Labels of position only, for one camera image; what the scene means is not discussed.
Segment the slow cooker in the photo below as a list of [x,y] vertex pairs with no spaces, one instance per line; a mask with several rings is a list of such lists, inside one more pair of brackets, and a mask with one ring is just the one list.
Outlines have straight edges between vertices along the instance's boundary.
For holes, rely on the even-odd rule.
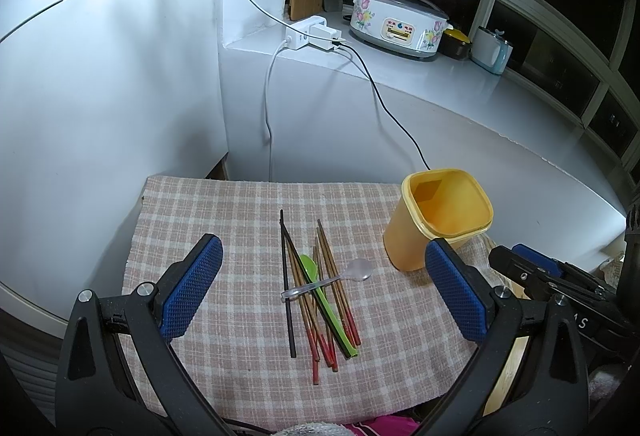
[[426,58],[438,50],[449,16],[428,0],[353,0],[351,30],[367,42]]

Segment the red-tipped chopstick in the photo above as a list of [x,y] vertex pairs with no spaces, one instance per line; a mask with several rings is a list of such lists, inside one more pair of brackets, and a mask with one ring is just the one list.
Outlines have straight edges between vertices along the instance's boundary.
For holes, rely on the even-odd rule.
[[[322,263],[320,262],[320,251],[318,250],[317,237],[314,243],[313,258],[314,258],[314,262],[318,266],[318,278],[322,280],[324,279],[324,275],[322,274]],[[329,344],[329,352],[331,353],[331,356],[334,359],[333,365],[331,366],[332,371],[338,372],[338,359],[335,356],[334,336],[332,335],[331,329],[329,328],[328,324],[326,325],[326,341]]]
[[[326,235],[324,234],[324,228],[322,228],[322,223],[320,222],[320,219],[318,219],[318,235],[320,238],[320,247],[321,248],[324,247],[323,253],[327,257],[325,261],[329,263],[329,266],[327,268],[329,267],[331,268],[331,273],[332,273],[331,276],[335,277],[336,275],[338,275],[338,269],[335,265],[334,256],[331,253],[331,247],[329,247],[329,242],[327,241]],[[340,280],[336,281],[336,288],[338,290],[338,295],[340,295],[340,298],[344,306],[344,313],[347,317],[347,322],[349,324],[351,335],[353,336],[353,342],[355,343],[356,346],[359,346],[361,345],[362,341],[360,340],[360,335],[358,333],[358,329],[356,328],[356,323],[353,320],[353,315],[351,314],[351,307],[349,305],[349,302],[347,300],[347,295],[344,292],[344,288],[342,287],[342,282]]]
[[[295,281],[296,286],[300,286],[301,284],[300,275],[296,271],[296,266],[293,260],[293,254],[291,253],[290,249],[289,249],[289,262],[291,263],[293,280]],[[311,349],[311,357],[313,359],[311,364],[312,382],[314,386],[318,386],[320,384],[320,375],[319,375],[319,369],[318,369],[318,362],[320,362],[320,355],[318,354],[318,345],[316,344],[316,335],[309,321],[309,317],[311,313],[310,311],[308,311],[308,305],[306,304],[306,301],[299,299],[298,305],[300,306],[300,314],[302,314],[302,321],[305,324],[306,338],[309,341],[309,348]]]
[[[300,260],[300,256],[298,255],[298,252],[296,251],[296,247],[293,244],[293,241],[291,240],[291,236],[289,235],[289,231],[287,230],[287,227],[283,225],[283,231],[284,231],[284,236],[286,238],[287,241],[287,245],[289,246],[290,249],[290,257],[293,261],[295,261],[297,264],[292,264],[291,268],[295,268],[295,270],[297,270],[298,272],[298,278],[300,279],[300,282],[304,282],[305,280],[302,278],[302,272],[304,271],[303,266],[302,266],[302,261]],[[305,301],[307,303],[308,307],[308,311],[311,311],[311,297],[309,297],[309,294],[306,293],[303,295],[303,297],[305,298]],[[320,328],[318,326],[318,320],[316,320],[316,318],[311,315],[311,324],[314,327],[314,330],[316,331],[316,337],[318,337],[318,340],[320,342],[320,349],[322,350],[322,356],[324,356],[324,360],[327,362],[327,365],[331,367],[330,362],[332,361],[331,356],[329,355],[329,346],[326,343],[326,340],[324,340],[324,335],[322,334],[322,332],[320,331]]]
[[[296,248],[294,246],[292,246],[292,244],[290,244],[289,242],[287,242],[287,247],[289,249],[289,260],[291,261],[291,271],[293,272],[293,278],[296,282],[296,286],[300,286],[304,284],[302,275],[300,274],[300,272],[302,272],[302,270],[300,270],[300,267],[297,265],[296,263]],[[331,358],[329,356],[329,348],[328,345],[326,343],[326,341],[324,340],[324,337],[322,336],[322,333],[320,332],[320,329],[318,327],[318,320],[316,319],[316,317],[311,313],[311,303],[309,301],[309,297],[308,295],[302,295],[302,297],[299,297],[298,299],[299,301],[303,302],[305,304],[305,308],[306,308],[306,313],[307,313],[307,318],[310,321],[311,327],[312,329],[311,331],[311,340],[310,340],[310,344],[312,346],[311,352],[314,355],[314,361],[318,362],[320,360],[320,357],[318,355],[318,350],[316,348],[316,340],[318,340],[320,342],[320,348],[322,349],[322,356],[324,356],[325,361],[330,362]]]
[[[320,229],[316,228],[316,230],[318,231],[318,236],[320,235]],[[329,256],[327,255],[327,251],[326,248],[324,246],[324,244],[320,244],[321,248],[322,248],[322,258],[324,259],[324,265],[326,266],[326,271],[329,277],[333,277],[334,273],[331,270],[331,264],[329,263]],[[336,282],[332,282],[331,283],[331,290],[334,293],[334,298],[335,298],[335,303],[338,306],[338,313],[340,314],[340,320],[342,321],[342,328],[344,329],[344,334],[347,335],[347,338],[349,339],[349,341],[351,342],[352,346],[355,346],[354,340],[353,340],[353,334],[351,333],[351,330],[349,328],[349,323],[347,321],[347,313],[344,309],[344,304],[342,303],[342,298],[341,295],[339,293],[338,287],[337,287],[337,283]]]

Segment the windowsill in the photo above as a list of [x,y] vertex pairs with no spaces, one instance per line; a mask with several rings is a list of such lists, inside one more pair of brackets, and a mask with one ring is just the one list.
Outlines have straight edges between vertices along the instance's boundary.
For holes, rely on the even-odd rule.
[[[381,50],[351,35],[341,14],[323,16],[329,26],[342,31],[342,36],[363,57],[378,85],[432,102],[507,137],[581,181],[617,211],[625,213],[631,188],[620,161],[613,160],[581,126],[528,88],[491,74],[469,59],[458,61],[437,54],[421,61]],[[284,29],[271,26],[227,48],[271,55],[283,38]],[[348,55],[348,51],[327,54],[312,46],[279,54],[366,78]],[[384,98],[385,88],[380,89]]]

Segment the yellow lid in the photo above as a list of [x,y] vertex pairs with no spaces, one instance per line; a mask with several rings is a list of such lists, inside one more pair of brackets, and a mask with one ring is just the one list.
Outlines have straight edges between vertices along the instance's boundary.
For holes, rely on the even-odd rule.
[[458,240],[487,231],[494,209],[480,184],[459,169],[418,172],[404,178],[402,199],[422,234]]
[[449,35],[449,37],[457,38],[460,42],[464,42],[465,44],[471,43],[469,37],[460,30],[444,30],[444,32]]

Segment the gray plush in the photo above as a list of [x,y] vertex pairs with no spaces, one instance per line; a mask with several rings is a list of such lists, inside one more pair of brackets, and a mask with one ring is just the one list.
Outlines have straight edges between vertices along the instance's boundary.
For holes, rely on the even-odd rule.
[[353,432],[333,423],[305,423],[284,429],[274,436],[354,436]]

